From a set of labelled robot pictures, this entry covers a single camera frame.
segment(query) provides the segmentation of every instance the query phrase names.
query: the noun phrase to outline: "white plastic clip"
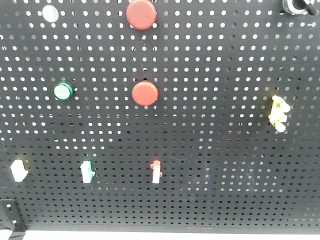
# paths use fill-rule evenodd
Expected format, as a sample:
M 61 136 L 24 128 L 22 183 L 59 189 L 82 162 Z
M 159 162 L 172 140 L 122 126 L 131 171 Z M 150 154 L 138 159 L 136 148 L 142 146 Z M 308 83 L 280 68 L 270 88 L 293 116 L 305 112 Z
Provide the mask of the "white plastic clip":
M 160 183 L 160 177 L 162 177 L 161 169 L 161 162 L 158 160 L 153 161 L 153 164 L 150 165 L 150 168 L 153 169 L 152 173 L 152 183 L 153 184 L 159 184 Z
M 283 133 L 286 130 L 286 126 L 283 123 L 288 119 L 288 116 L 285 115 L 285 113 L 289 112 L 291 107 L 282 97 L 275 95 L 272 97 L 272 100 L 273 104 L 269 120 L 279 133 Z
M 96 174 L 94 171 L 92 171 L 91 162 L 90 161 L 84 161 L 81 164 L 80 168 L 81 168 L 83 183 L 84 184 L 90 184 L 92 178 Z
M 29 173 L 29 171 L 25 170 L 24 162 L 22 160 L 15 160 L 10 168 L 14 180 L 18 183 L 21 183 Z

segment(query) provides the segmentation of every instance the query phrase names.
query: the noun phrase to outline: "pegboard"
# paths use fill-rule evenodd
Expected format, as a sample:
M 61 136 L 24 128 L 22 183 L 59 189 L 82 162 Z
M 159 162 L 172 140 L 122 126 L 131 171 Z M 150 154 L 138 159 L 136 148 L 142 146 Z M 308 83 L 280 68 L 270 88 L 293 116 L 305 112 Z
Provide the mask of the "pegboard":
M 319 16 L 280 0 L 154 0 L 140 31 L 128 0 L 0 3 L 0 198 L 27 230 L 320 233 Z M 68 101 L 53 95 L 61 80 Z M 143 80 L 159 90 L 151 106 L 132 99 Z M 283 133 L 273 95 L 291 105 Z

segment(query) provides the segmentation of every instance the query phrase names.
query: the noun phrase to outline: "white surface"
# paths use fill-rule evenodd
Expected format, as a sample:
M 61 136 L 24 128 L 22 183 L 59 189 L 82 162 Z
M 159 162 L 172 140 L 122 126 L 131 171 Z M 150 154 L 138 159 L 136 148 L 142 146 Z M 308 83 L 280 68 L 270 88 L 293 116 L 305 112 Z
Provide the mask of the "white surface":
M 288 113 L 291 110 L 291 106 L 285 102 L 280 103 L 279 107 L 284 113 Z
M 64 85 L 58 85 L 53 90 L 54 95 L 61 100 L 66 100 L 70 97 L 69 89 Z
M 283 133 L 286 130 L 286 126 L 281 122 L 276 122 L 274 127 L 279 133 Z
M 42 9 L 42 16 L 49 23 L 55 23 L 59 18 L 59 12 L 54 6 L 47 5 Z
M 14 180 L 18 183 L 21 183 L 29 173 L 27 170 L 25 170 L 24 162 L 22 160 L 15 160 L 11 164 L 10 168 Z
M 11 231 L 0 231 L 0 239 L 7 240 Z M 146 232 L 80 232 L 80 231 L 27 231 L 23 240 L 318 240 L 318 235 L 258 235 L 258 234 L 204 234 L 204 233 L 146 233 Z
M 152 183 L 159 184 L 160 183 L 160 167 L 154 166 L 153 173 L 152 173 Z

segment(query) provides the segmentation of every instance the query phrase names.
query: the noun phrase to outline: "red push button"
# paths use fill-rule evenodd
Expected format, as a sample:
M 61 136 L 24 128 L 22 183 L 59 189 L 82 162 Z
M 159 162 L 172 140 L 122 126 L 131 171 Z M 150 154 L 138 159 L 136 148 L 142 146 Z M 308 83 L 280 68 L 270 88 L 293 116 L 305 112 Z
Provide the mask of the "red push button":
M 132 97 L 134 101 L 142 106 L 149 106 L 157 101 L 159 92 L 157 87 L 148 81 L 137 83 L 132 89 Z
M 133 0 L 126 9 L 126 18 L 138 30 L 151 28 L 156 17 L 156 8 L 149 0 Z

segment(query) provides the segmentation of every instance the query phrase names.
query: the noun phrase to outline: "black pegboard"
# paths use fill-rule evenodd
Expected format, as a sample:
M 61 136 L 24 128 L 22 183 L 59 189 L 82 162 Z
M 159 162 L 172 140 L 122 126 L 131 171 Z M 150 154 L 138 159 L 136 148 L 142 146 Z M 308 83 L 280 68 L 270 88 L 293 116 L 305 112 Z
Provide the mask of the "black pegboard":
M 320 233 L 319 16 L 280 0 L 154 2 L 146 31 L 127 0 L 0 2 L 0 198 L 27 230 Z M 159 89 L 149 107 L 131 96 L 144 79 Z M 52 94 L 61 80 L 69 101 Z M 284 133 L 273 95 L 292 108 Z

